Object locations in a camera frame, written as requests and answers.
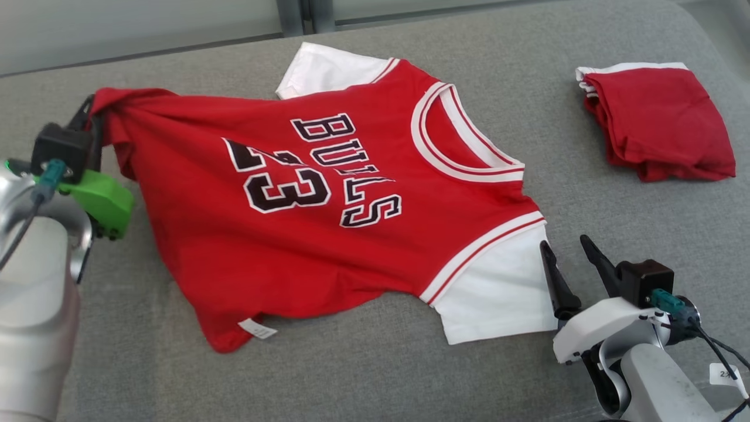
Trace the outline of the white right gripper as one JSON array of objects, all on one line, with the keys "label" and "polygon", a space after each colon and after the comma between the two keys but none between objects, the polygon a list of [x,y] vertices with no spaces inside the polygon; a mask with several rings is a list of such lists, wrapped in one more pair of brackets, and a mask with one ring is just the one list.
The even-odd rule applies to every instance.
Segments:
[{"label": "white right gripper", "polygon": [[579,242],[610,298],[582,309],[581,300],[572,293],[557,266],[557,256],[551,246],[546,240],[541,241],[540,254],[547,291],[553,315],[559,321],[559,331],[553,339],[557,362],[568,365],[579,361],[584,352],[607,343],[616,357],[640,343],[659,347],[667,345],[670,340],[670,332],[666,328],[670,323],[668,314],[656,308],[640,309],[620,297],[621,277],[616,266],[586,234],[579,236]]}]

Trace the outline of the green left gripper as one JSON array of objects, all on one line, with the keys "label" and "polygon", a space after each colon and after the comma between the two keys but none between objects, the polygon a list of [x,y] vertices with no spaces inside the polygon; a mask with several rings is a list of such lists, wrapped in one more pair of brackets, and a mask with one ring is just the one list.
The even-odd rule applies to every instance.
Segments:
[{"label": "green left gripper", "polygon": [[129,228],[135,199],[130,190],[110,175],[101,173],[104,122],[92,114],[94,94],[89,94],[68,122],[69,128],[90,128],[92,137],[90,169],[78,184],[61,183],[59,194],[65,194],[89,215],[97,237],[121,240]]}]

